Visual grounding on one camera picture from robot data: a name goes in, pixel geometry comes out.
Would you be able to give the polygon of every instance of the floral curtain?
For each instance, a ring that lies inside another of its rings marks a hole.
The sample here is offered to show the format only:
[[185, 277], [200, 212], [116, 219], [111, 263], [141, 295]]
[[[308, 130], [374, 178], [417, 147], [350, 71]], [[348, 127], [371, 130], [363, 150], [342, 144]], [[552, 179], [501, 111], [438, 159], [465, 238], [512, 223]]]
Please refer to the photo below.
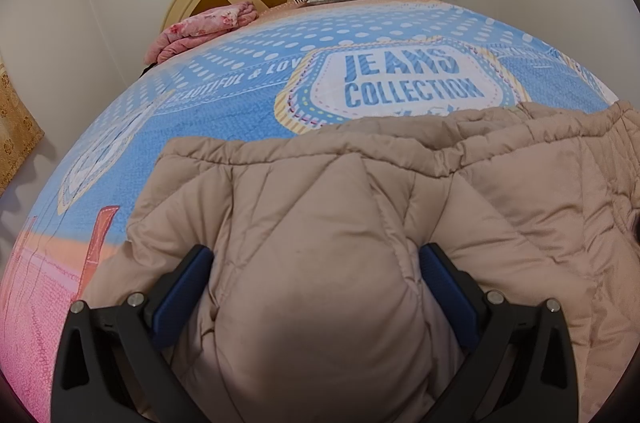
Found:
[[0, 58], [0, 195], [43, 136], [15, 93]]

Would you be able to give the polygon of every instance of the beige curtain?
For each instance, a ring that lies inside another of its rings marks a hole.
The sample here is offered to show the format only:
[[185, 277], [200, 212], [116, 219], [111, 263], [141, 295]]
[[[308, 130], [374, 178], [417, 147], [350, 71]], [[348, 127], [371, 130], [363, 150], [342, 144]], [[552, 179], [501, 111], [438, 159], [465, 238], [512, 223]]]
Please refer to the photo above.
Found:
[[43, 136], [15, 93], [0, 57], [0, 195]]

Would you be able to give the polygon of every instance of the curtain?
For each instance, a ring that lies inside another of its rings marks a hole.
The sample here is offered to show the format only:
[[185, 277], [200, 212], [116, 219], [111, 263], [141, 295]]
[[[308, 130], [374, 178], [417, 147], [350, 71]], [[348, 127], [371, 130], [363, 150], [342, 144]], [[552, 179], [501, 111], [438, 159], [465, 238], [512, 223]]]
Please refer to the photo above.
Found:
[[0, 195], [43, 136], [15, 93], [0, 58]]

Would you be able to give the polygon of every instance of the silver bolt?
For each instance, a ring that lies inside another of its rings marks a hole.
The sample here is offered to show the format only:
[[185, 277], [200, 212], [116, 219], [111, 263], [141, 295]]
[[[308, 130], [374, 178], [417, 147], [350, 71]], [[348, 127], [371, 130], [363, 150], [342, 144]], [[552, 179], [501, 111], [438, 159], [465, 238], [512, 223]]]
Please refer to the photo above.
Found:
[[81, 300], [76, 300], [73, 304], [71, 304], [69, 311], [77, 315], [83, 309], [84, 309], [84, 302], [82, 302]]
[[499, 306], [504, 302], [504, 295], [499, 291], [493, 289], [486, 294], [486, 299], [494, 306]]
[[561, 310], [560, 303], [555, 298], [550, 298], [546, 301], [546, 308], [551, 311], [551, 313], [556, 313]]
[[142, 293], [132, 293], [127, 298], [127, 304], [129, 304], [132, 308], [140, 306], [145, 301], [145, 296]]

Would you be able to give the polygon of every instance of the beige puffer jacket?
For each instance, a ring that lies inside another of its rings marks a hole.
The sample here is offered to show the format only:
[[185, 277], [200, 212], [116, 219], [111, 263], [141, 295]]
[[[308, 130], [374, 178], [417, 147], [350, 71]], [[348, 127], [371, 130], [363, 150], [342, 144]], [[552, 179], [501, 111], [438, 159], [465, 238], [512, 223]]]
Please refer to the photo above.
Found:
[[216, 254], [172, 367], [224, 422], [415, 422], [460, 363], [420, 279], [434, 241], [513, 303], [558, 298], [586, 422], [640, 340], [640, 114], [522, 104], [292, 140], [171, 140], [92, 307]]

